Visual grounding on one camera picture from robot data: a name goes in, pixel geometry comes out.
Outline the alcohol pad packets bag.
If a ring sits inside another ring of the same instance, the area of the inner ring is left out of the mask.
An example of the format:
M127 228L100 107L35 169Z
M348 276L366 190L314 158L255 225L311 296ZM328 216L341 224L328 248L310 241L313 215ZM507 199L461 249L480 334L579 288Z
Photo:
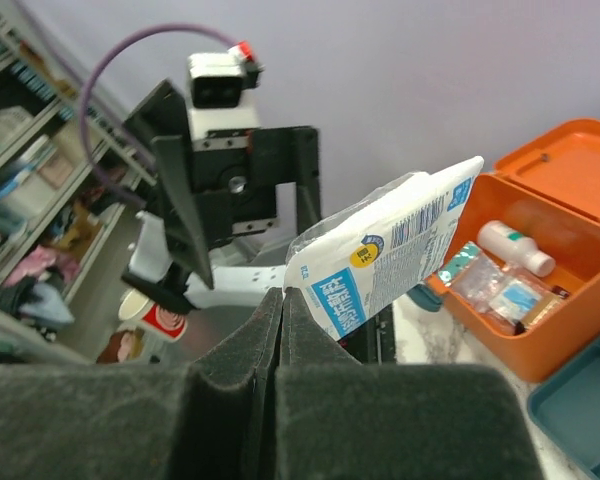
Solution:
M497 265L481 254L451 283L459 295L490 325L509 336L530 329L532 310L549 294L549 287L517 264Z

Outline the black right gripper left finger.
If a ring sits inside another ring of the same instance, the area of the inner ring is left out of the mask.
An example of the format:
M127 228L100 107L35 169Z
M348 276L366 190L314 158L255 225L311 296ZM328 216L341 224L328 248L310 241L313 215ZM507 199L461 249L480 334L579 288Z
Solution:
M194 362L0 366L0 479L241 479L283 295Z

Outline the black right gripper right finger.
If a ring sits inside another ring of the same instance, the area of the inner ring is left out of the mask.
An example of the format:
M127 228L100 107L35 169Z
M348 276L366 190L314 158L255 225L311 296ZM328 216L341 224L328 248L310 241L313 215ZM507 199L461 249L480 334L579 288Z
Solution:
M285 292L280 479L539 479L516 395L482 365L361 364Z

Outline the white-blue dressing pouch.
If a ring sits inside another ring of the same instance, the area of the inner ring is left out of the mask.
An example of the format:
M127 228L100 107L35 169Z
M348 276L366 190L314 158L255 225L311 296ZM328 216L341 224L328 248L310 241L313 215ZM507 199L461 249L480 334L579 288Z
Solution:
M407 173L292 241L283 282L334 340L347 336L441 266L480 156L436 173Z

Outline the brown medicine bottle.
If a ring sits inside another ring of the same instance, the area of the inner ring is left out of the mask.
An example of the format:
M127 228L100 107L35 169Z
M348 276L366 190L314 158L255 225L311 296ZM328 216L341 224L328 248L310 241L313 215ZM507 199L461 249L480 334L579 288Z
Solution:
M571 293L568 290L554 286L521 320L515 322L513 335L517 336L535 328L570 296Z

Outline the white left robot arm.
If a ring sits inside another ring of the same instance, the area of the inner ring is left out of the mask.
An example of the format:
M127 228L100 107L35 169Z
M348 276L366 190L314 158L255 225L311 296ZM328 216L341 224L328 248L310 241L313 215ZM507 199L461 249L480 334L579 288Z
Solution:
M183 306L176 296L187 274L215 288L210 251L272 227L277 186L295 186L297 233L321 218L319 134L312 127L214 130L196 147L185 99L169 81L125 125L149 141L155 155L158 178L148 206L165 223L160 237L172 263L163 280L143 280L134 272L125 277L164 306Z

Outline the teal-header small packet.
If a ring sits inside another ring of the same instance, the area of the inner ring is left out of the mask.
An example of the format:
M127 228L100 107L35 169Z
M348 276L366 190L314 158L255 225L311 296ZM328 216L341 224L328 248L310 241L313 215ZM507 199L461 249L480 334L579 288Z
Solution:
M444 286L450 286L482 253L483 250L476 243L472 241L467 242L438 270L437 276L439 280Z

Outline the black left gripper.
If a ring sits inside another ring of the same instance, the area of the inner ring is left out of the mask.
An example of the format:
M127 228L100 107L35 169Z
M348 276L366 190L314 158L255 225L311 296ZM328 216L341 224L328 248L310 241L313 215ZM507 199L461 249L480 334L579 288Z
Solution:
M213 288L206 239L231 240L273 227L279 185L295 186L297 233L322 219L319 131L313 127L211 130L193 142L192 153L185 100L168 80L123 126L151 152L157 179L152 201L140 212L133 273L121 279L169 312L193 310L183 282L162 280L169 268L176 264Z

